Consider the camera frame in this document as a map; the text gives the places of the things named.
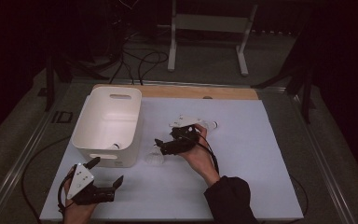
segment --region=table leg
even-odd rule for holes
[[[171,46],[168,58],[168,71],[175,70],[176,60],[176,0],[172,0]]]
[[[257,5],[253,5],[251,14],[249,15],[248,22],[246,24],[245,32],[243,33],[243,39],[239,46],[236,47],[238,63],[240,64],[241,75],[247,77],[249,75],[248,67],[246,65],[245,56],[243,55],[243,51],[246,46],[246,42],[248,41],[249,34],[252,31],[252,25],[255,18],[255,12],[257,11]]]

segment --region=wooden edge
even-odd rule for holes
[[[143,97],[258,100],[255,90],[243,88],[97,84],[93,89],[99,87],[134,88],[139,90]]]

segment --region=finger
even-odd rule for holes
[[[206,128],[202,127],[200,124],[195,124],[194,127],[200,131],[201,137],[200,137],[199,143],[206,147],[207,146],[206,134],[207,134],[208,130]]]
[[[74,167],[72,167],[71,170],[69,170],[68,175],[71,174],[73,171],[74,171]],[[69,188],[71,187],[71,183],[72,183],[72,178],[69,178],[63,184],[63,189],[65,190],[65,193],[68,192]]]
[[[206,134],[208,132],[206,128],[202,127],[202,125],[198,123],[194,124],[194,127],[200,131],[200,135],[202,135],[202,137],[206,138]]]

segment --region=black sleeve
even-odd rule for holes
[[[258,224],[250,207],[251,191],[246,181],[223,176],[204,195],[215,223]]]

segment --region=bin handle hole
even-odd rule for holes
[[[130,95],[124,95],[124,94],[110,94],[109,97],[112,99],[117,99],[117,100],[130,100],[131,99]]]

